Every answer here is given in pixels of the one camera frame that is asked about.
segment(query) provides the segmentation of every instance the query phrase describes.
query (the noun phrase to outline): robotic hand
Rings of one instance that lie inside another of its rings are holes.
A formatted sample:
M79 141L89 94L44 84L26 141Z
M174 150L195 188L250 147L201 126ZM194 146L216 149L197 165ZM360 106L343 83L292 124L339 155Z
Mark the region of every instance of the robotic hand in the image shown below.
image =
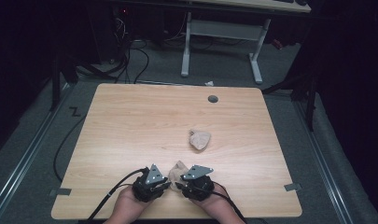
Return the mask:
M148 203L154 199L160 198L165 189L168 189L171 182L164 177L155 164L151 168L145 168L143 175L136 178L133 182L133 195L141 202Z
M187 181L186 185L175 182L176 186L182 190L186 198L203 201L211 195L211 191L215 188L211 178L207 176L213 172L212 168L193 165L191 169L180 176Z

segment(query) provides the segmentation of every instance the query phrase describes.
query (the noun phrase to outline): desk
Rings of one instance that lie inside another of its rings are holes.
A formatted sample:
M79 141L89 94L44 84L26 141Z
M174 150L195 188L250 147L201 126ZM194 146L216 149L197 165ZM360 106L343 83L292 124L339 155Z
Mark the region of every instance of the desk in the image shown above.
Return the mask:
M208 102L215 95L217 103ZM189 130L212 134L201 153ZM128 173L155 163L168 175L178 162L213 168L245 217L298 217L301 206L259 89L101 84L92 101L52 209L56 219L85 219ZM125 183L133 183L136 176ZM96 218L111 215L115 193ZM166 190L141 218L205 218Z
M311 8L300 6L297 3L284 3L273 0L192 0L192 2L200 2L207 4L220 4L234 7L258 7L270 10L284 10L292 12L309 13ZM188 13L186 28L186 45L183 53L182 77L189 75L189 56L190 56L190 36L191 35L209 35L216 37L227 37L243 40L256 41L257 45L253 49L253 53L249 54L249 61L252 66L253 77L256 83L262 83L262 77L258 65L258 56L264 38L267 34L271 19L265 20L263 25L243 25L236 23L192 20L191 13Z

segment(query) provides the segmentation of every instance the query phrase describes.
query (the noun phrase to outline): circular hole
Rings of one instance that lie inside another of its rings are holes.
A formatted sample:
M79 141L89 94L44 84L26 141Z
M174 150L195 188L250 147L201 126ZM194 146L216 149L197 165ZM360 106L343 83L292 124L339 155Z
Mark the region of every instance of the circular hole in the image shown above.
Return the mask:
M215 95L210 95L210 96L208 96L208 101L210 102L210 103L217 103L217 101L218 101L218 98L217 98L217 96L215 96Z

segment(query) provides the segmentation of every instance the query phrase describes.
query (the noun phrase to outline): wire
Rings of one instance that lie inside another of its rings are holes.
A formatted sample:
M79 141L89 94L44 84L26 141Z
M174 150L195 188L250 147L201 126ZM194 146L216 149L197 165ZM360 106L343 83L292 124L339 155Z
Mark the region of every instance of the wire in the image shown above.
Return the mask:
M178 39L175 39L175 40L170 40L170 41L168 41L168 42L164 42L166 45L169 45L169 46L172 46L172 47L179 47L179 46L182 46L182 45L184 45L186 42L183 40L183 41L180 41L180 43L179 44L171 44L170 42L172 42L172 41L176 41L176 40L178 40Z
M214 38L213 37L209 37L210 38L210 43L208 44L208 46L204 47L204 48L195 48L192 44L190 44L190 47L192 49L198 49L198 50L204 50L204 49L209 49L210 47L212 47L214 45ZM197 40L201 40L201 39L208 39L208 37L205 37L205 36L202 36L202 37L198 37L196 38Z
M215 43L223 44L223 45L229 45L229 46L236 46L236 45L244 44L246 42L248 42L248 40L244 40L244 39L236 40L236 42L233 42L233 43L222 41L220 39L215 40Z
M182 21L182 25L180 26L180 29L179 29L179 31L177 32L177 34L174 35L174 37L171 37L171 38L169 38L169 39L164 39L165 42L170 41L170 40L179 39L179 38L185 36L185 35L181 35L181 36L178 36L178 35L180 35L180 34L182 33L183 27L185 26L185 21L186 21L186 17L187 17L187 16L188 16L188 13L186 12L186 13L185 13L185 17L183 18L183 21Z
M131 59L131 48L128 49L128 61ZM127 67L125 68L125 78L124 78L124 83L125 84L130 84L130 75L128 75L128 64Z
M124 178L122 178L120 180L120 182L118 182L118 184L113 187L107 194L106 196L104 197L104 199L99 203L99 205L95 208L95 210L92 212L92 214L90 215L90 217L87 219L86 223L91 223L93 218L96 216L96 214L98 214L98 212L101 210L101 208L104 206L104 204L107 202L107 200L112 196L112 194L116 191L116 189L118 189L119 187L123 186L121 185L122 182L124 182L125 180L127 180L129 177L131 177L132 175L135 175L135 174L138 174L138 173L143 173L144 171L146 170L146 168L144 169L139 169L139 170L135 170L133 171L132 173L126 175Z
M133 184L123 184L123 185L119 185L119 188L123 187L123 186L132 186Z
M143 72L145 72L145 70L147 69L147 66L148 66L148 62L149 62L148 55L144 51L142 51L141 49L136 49L136 50L139 50L139 51L141 51L142 53L145 54L145 56L147 57L147 62L146 62L145 67L142 69L142 71L136 76L135 80L133 81L133 84L136 84L136 81L138 80L138 78L142 75Z
M121 72L116 76L115 83L119 82L119 77L121 77L121 75L124 73L124 71L127 70L128 62L129 62L130 59L127 58L127 56L125 54L124 54L124 60L126 61L126 64L125 64L124 68L121 70Z
M117 31L119 31L119 29L121 29L121 26L124 25L124 32L125 32L125 23L124 23L124 21L122 21L120 18L116 18L116 20L119 21L119 22L121 22L119 24L119 28L117 28Z
M78 126L79 123L81 123L81 121L84 120L84 118L86 118L87 115L84 115L83 118L81 118L76 124L75 126L73 126L73 128L69 131L69 133L66 134L66 136L64 137L63 141L61 142L60 146L58 147L57 149L57 152L55 153L55 156L54 156L54 162L52 164L53 166L53 169L54 169L54 174L55 176L57 177L57 179L62 183L63 182L63 179L61 178L61 176L58 174L58 171L57 171L57 158L58 158L58 155L60 154L60 151L61 151L61 148L63 147L63 144L66 142L67 138L69 137L69 135L73 132L73 130Z
M76 67L76 71L82 75L85 75L85 76L98 76L98 77L101 77L101 78L106 78L106 79L114 79L114 77L111 77L109 76L110 74L112 73L115 73L117 72L118 70L120 70L121 68L123 68L125 66L125 60L124 58L121 59L119 65L117 65L116 67L110 69L110 70L107 70L107 71L100 71L100 73L102 73L101 76L99 76L99 74L97 73L94 73L94 72L86 72L86 71L83 71L81 70L80 68Z
M242 213L241 213L241 211L238 209L238 207L235 205L235 203L232 201L232 199L230 198L230 197L227 197L226 195L224 195L224 194L221 194L221 193L218 193L218 192L215 192L215 191L212 191L212 190L205 190L205 189L200 189L200 188L197 188L197 187L195 187L195 186L193 186L195 189L197 189L197 190L200 190L200 191L203 191L203 192L206 192L206 193L210 193L210 194L215 194L215 195L217 195L217 196L220 196L220 197L222 197L223 199L225 199L230 205L231 205L231 207L234 209L234 211L235 211L235 213L238 215L238 217L245 223L245 224L247 224L247 221L246 221L246 219L245 219L245 217L242 215Z
M217 184L219 186L221 186L223 189L224 189L224 192L226 192L227 194L227 197L230 198L230 195L229 193L227 192L227 189L226 187L222 186L221 184L219 184L218 182L215 182L215 181L212 181L214 184ZM263 218L256 218L257 220L259 220L260 222L264 223L264 224L268 224L268 222L266 220L264 220Z

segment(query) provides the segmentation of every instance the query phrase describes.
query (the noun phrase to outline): metal rail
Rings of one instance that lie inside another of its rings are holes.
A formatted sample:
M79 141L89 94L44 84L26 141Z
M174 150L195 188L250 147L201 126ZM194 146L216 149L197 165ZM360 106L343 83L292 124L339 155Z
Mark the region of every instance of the metal rail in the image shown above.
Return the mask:
M45 136L49 126L54 121L58 111L63 105L63 102L66 100L67 96L71 93L73 86L69 86L65 84L63 86L63 98L58 104L58 106L50 111L45 120L43 121L40 128L37 130L34 139L32 140L31 144L26 149L25 153L23 154L20 162L14 169L13 173L10 175L8 181L6 182L5 186L3 187L2 191L0 192L0 218L2 217L5 209L8 206L8 203L14 196L18 186L22 182L23 178L25 177L27 171L32 165L32 162L35 159L37 152L40 149L41 142L43 137Z
M320 146L316 141L315 135L308 128L308 125L305 121L305 111L302 107L302 104L300 104L300 102L293 102L293 106L298 113L301 124L304 127L305 132L307 133L307 136L311 142L317 168L319 169L319 173L322 176L326 190L330 196L331 202L340 222L344 224L354 223L349 213L349 209L347 208L345 201L343 200L340 188L337 186L337 183L335 182L328 164L322 154L322 150L320 149Z

